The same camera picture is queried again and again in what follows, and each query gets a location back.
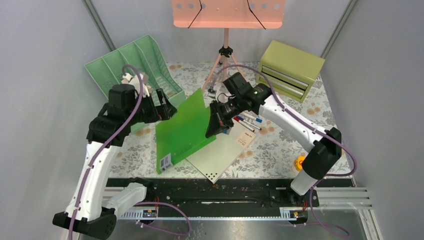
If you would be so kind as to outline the green plastic folder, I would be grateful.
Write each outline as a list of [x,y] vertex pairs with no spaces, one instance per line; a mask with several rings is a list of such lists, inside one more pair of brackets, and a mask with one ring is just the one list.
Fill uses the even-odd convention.
[[169,120],[158,123],[156,137],[156,172],[161,174],[216,140],[206,137],[210,109],[205,107],[199,88],[177,108]]

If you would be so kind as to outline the white sketch pad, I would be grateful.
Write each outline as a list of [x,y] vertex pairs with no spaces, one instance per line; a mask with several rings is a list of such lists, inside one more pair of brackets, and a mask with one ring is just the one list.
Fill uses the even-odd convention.
[[202,175],[215,184],[233,161],[255,140],[256,134],[236,122],[226,133],[187,157]]

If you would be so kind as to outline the purple 52-storey treehouse book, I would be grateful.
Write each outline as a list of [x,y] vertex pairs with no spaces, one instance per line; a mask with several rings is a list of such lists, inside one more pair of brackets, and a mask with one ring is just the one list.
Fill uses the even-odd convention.
[[122,84],[130,84],[133,86],[139,86],[140,85],[140,79],[138,76],[133,76],[130,73],[124,73],[121,80]]

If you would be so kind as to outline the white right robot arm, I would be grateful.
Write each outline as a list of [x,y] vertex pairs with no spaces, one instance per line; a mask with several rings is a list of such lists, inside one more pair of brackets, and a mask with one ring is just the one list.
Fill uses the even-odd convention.
[[232,128],[233,118],[244,111],[251,111],[285,130],[307,152],[302,169],[286,193],[291,205],[301,205],[307,199],[309,189],[322,180],[341,158],[341,132],[335,127],[327,130],[314,124],[286,105],[269,86],[263,83],[252,86],[239,72],[223,83],[230,97],[226,102],[213,100],[210,103],[210,119],[205,137]]

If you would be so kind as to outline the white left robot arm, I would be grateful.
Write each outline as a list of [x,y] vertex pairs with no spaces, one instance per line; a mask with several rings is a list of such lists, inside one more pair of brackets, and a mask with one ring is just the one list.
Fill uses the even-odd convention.
[[58,212],[52,224],[74,232],[106,240],[112,234],[118,217],[136,202],[152,204],[155,192],[152,182],[132,178],[127,189],[102,204],[113,159],[131,133],[133,125],[166,121],[177,113],[162,88],[156,89],[159,105],[155,105],[146,85],[136,89],[131,84],[116,84],[108,92],[108,101],[90,122],[86,136],[86,154],[73,197],[65,211]]

